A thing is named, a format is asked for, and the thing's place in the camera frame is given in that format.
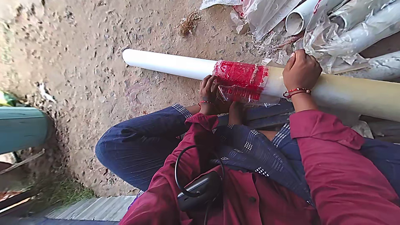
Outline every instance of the teal pipe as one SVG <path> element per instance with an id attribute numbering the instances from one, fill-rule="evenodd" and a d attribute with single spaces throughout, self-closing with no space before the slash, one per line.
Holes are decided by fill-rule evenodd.
<path id="1" fill-rule="evenodd" d="M 49 119 L 31 107 L 0 107 L 0 154 L 44 144 Z"/>

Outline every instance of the pipe opening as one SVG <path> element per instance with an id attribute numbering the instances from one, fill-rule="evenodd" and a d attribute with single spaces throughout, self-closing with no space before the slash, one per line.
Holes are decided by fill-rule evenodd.
<path id="1" fill-rule="evenodd" d="M 300 33 L 304 28 L 304 19 L 297 13 L 291 13 L 286 19 L 286 31 L 290 35 L 296 35 Z"/>

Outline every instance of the red printed plastic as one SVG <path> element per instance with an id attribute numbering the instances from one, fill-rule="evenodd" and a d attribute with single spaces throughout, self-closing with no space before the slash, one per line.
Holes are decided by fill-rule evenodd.
<path id="1" fill-rule="evenodd" d="M 268 79 L 268 67 L 220 60 L 213 75 L 218 77 L 225 100 L 257 104 Z"/>

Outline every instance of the sandy soil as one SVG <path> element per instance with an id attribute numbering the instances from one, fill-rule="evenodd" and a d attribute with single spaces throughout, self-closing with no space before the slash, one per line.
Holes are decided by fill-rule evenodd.
<path id="1" fill-rule="evenodd" d="M 198 81 L 127 67 L 121 50 L 129 46 L 212 60 L 261 61 L 250 50 L 251 38 L 229 28 L 229 7 L 200 11 L 193 35 L 179 37 L 175 30 L 180 19 L 200 4 L 201 0 L 2 1 L 0 19 L 8 22 L 1 25 L 0 89 L 25 96 L 37 93 L 35 82 L 45 82 L 57 100 L 49 107 L 59 112 L 56 120 L 63 135 L 58 144 L 70 172 L 98 195 L 132 194 L 134 187 L 97 160 L 97 140 L 126 119 L 175 102 L 194 104 Z"/>

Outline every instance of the shirt button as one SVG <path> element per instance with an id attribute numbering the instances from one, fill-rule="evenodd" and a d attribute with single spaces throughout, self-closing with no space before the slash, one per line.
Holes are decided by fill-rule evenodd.
<path id="1" fill-rule="evenodd" d="M 251 203 L 255 203 L 255 202 L 257 201 L 257 199 L 256 199 L 255 197 L 250 197 L 250 198 L 249 198 L 249 201 L 250 201 Z"/>

